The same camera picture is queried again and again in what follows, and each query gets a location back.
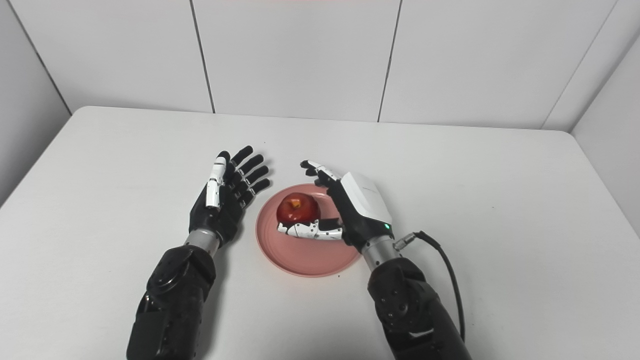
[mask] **white table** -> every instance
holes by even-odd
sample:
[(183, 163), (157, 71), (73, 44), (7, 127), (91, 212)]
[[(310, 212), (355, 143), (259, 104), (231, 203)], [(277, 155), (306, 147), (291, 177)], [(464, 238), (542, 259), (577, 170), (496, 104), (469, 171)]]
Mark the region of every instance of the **white table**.
[[(148, 276), (186, 238), (214, 157), (246, 144), (273, 185), (216, 255), (203, 358), (392, 358), (364, 261), (306, 279), (255, 241), (265, 201), (309, 182), (307, 158), (367, 174), (397, 236), (423, 229), (444, 246), (475, 360), (640, 354), (640, 241), (566, 133), (91, 107), (0, 209), (1, 357), (123, 359)], [(437, 253), (417, 241), (403, 253), (457, 322)]]

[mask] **silver cylindrical wrist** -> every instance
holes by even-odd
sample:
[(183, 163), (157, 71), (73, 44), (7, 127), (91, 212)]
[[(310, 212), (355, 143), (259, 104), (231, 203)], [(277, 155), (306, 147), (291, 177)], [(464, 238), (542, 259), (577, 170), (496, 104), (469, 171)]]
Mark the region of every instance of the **silver cylindrical wrist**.
[(362, 248), (369, 269), (373, 271), (378, 266), (391, 259), (400, 258), (400, 253), (394, 248), (394, 239), (389, 235), (375, 237)]
[(204, 249), (213, 258), (213, 255), (218, 251), (218, 247), (220, 247), (220, 238), (218, 234), (211, 230), (195, 229), (189, 233), (184, 244)]

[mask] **black arm cover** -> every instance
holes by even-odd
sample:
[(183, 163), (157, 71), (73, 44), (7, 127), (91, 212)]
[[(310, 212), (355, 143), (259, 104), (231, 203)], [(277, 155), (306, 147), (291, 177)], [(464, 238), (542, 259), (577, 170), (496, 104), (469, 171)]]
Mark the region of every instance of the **black arm cover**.
[(202, 306), (215, 278), (213, 259), (201, 248), (184, 245), (167, 250), (138, 306), (127, 359), (192, 359)]
[(367, 289), (397, 360), (471, 360), (440, 297), (409, 259), (374, 269)]

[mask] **red apple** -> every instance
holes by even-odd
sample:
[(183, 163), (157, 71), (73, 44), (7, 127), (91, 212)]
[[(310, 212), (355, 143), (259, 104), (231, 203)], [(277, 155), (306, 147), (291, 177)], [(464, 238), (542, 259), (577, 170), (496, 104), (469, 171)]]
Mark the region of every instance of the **red apple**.
[(290, 193), (282, 199), (276, 210), (278, 222), (314, 222), (320, 218), (320, 207), (311, 195)]

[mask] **pink plate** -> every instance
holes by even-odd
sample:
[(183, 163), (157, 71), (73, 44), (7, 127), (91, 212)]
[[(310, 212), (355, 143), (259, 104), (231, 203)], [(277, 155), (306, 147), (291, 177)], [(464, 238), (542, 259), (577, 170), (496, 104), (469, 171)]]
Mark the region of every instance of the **pink plate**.
[(313, 196), (320, 206), (322, 218), (339, 217), (324, 188), (300, 184), (278, 192), (262, 207), (255, 225), (256, 238), (264, 255), (278, 268), (305, 277), (333, 275), (353, 264), (359, 253), (344, 241), (300, 239), (278, 232), (276, 209), (282, 199), (292, 192)]

